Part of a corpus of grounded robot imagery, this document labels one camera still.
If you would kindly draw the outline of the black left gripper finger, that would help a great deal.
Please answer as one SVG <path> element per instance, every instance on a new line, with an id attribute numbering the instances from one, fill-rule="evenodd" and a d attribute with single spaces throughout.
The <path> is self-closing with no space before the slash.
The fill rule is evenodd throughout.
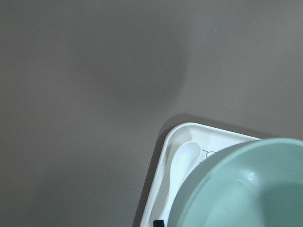
<path id="1" fill-rule="evenodd" d="M 164 227 L 164 220 L 154 220 L 153 227 Z"/>

